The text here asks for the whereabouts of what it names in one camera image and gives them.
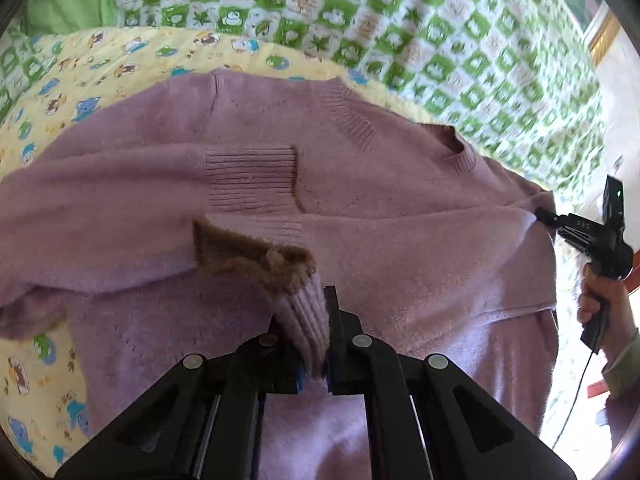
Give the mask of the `right forearm sleeve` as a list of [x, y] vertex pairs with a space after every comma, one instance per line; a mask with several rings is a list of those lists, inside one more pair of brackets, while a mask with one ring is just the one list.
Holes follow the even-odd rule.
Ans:
[[634, 338], [626, 345], [615, 361], [602, 370], [602, 376], [613, 399], [620, 399], [638, 385], [640, 377], [638, 330], [634, 332]]

